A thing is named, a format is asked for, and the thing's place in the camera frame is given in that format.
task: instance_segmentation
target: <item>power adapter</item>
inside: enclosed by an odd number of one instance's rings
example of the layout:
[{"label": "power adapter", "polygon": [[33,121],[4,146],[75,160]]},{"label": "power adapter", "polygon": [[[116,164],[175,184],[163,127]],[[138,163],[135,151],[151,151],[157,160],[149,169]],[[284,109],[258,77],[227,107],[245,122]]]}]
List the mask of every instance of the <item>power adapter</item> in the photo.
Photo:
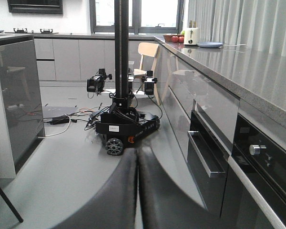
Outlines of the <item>power adapter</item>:
[{"label": "power adapter", "polygon": [[62,124],[62,123],[68,123],[68,122],[69,122],[69,117],[64,114],[62,116],[52,118],[52,121],[50,122],[50,124],[56,125],[56,124]]}]

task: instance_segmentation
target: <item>white curtain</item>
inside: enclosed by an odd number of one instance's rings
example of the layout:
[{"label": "white curtain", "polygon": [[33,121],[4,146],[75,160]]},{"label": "white curtain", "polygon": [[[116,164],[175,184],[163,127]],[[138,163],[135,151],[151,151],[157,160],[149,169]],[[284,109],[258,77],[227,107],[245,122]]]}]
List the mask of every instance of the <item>white curtain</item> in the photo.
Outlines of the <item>white curtain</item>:
[{"label": "white curtain", "polygon": [[189,0],[200,41],[245,43],[286,56],[286,0]]}]

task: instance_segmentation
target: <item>granite countertop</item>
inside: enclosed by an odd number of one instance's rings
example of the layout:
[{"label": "granite countertop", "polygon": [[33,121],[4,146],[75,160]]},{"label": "granite countertop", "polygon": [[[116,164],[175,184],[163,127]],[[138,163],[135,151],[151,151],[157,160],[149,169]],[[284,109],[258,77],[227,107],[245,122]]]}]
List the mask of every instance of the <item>granite countertop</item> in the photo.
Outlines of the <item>granite countertop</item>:
[{"label": "granite countertop", "polygon": [[[54,33],[54,34],[41,34],[41,33],[0,33],[0,38],[16,37],[16,36],[25,36],[33,35],[34,38],[49,38],[49,39],[88,39],[88,40],[114,40],[114,34],[111,33]],[[143,40],[143,41],[154,41],[155,34],[130,34],[129,40]]]},{"label": "granite countertop", "polygon": [[201,48],[155,40],[286,128],[286,57],[246,47]]}]

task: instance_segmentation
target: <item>vertical pole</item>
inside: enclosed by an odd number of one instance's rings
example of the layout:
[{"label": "vertical pole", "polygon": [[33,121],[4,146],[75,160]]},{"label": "vertical pole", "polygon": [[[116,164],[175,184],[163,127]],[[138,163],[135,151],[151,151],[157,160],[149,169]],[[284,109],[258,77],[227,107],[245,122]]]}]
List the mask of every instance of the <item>vertical pole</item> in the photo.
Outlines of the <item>vertical pole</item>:
[{"label": "vertical pole", "polygon": [[115,95],[117,98],[122,97],[121,86],[121,38],[120,38],[120,0],[114,0],[114,53],[115,53]]},{"label": "vertical pole", "polygon": [[117,98],[128,98],[128,7],[127,0],[114,1],[115,88]]}]

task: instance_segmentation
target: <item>apple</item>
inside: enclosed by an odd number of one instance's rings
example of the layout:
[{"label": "apple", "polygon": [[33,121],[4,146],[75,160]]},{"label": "apple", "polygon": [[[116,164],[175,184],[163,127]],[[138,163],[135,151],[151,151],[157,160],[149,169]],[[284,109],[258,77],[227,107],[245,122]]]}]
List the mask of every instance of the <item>apple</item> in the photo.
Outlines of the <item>apple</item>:
[{"label": "apple", "polygon": [[179,43],[184,43],[184,36],[179,37]]},{"label": "apple", "polygon": [[177,43],[179,41],[179,37],[173,36],[172,37],[172,42]]}]

